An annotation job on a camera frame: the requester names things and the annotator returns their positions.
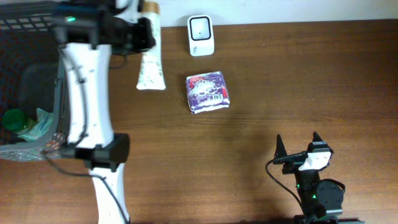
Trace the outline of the white cream tube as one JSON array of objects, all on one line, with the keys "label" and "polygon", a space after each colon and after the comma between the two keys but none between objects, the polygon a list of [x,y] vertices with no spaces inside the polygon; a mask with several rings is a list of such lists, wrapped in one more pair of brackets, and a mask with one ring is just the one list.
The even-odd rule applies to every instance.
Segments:
[{"label": "white cream tube", "polygon": [[165,90],[161,56],[160,6],[155,1],[144,1],[141,14],[150,20],[155,45],[150,50],[142,53],[141,69],[136,88],[138,90]]}]

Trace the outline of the purple pink tissue pack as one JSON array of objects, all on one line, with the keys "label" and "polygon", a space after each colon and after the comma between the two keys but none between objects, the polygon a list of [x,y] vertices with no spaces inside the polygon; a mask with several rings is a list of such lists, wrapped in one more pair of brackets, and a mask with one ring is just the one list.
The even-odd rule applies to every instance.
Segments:
[{"label": "purple pink tissue pack", "polygon": [[185,84],[192,114],[228,108],[231,103],[222,72],[189,76]]}]

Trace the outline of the teal wet wipes pack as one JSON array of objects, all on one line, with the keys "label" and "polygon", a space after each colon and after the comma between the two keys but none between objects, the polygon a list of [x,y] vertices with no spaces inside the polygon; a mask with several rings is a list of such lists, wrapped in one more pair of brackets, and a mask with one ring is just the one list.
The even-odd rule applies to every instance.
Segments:
[{"label": "teal wet wipes pack", "polygon": [[49,113],[40,108],[36,109],[37,121],[28,131],[19,134],[18,137],[26,140],[27,142],[36,141],[41,138],[51,127],[53,122],[53,113]]}]

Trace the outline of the green lid glass jar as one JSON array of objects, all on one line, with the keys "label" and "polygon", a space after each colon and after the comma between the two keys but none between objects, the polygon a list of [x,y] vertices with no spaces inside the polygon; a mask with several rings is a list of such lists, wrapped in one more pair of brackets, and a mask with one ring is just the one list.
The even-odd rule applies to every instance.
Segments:
[{"label": "green lid glass jar", "polygon": [[11,109],[4,113],[2,126],[15,133],[25,131],[29,126],[29,117],[20,109]]}]

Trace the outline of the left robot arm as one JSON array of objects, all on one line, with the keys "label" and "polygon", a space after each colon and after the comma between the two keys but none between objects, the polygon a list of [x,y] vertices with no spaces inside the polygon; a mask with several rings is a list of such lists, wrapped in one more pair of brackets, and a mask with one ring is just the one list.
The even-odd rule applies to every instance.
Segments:
[{"label": "left robot arm", "polygon": [[83,161],[93,181],[100,223],[129,223],[123,172],[127,134],[115,133],[109,112],[112,55],[146,52],[156,43],[147,1],[62,1],[52,15],[53,33],[67,74],[70,126],[62,158]]}]

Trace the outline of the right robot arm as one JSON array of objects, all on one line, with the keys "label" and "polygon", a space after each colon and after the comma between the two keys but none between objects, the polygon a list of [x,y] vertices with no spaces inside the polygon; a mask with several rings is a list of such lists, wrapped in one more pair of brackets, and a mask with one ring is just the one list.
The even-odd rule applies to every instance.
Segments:
[{"label": "right robot arm", "polygon": [[274,158],[266,165],[282,165],[284,175],[293,174],[297,193],[294,194],[280,183],[268,170],[266,172],[298,202],[303,214],[294,216],[293,223],[362,223],[358,219],[338,218],[343,213],[342,204],[346,187],[337,180],[320,178],[319,172],[330,165],[333,154],[333,149],[314,132],[307,150],[288,155],[281,135],[277,135]]}]

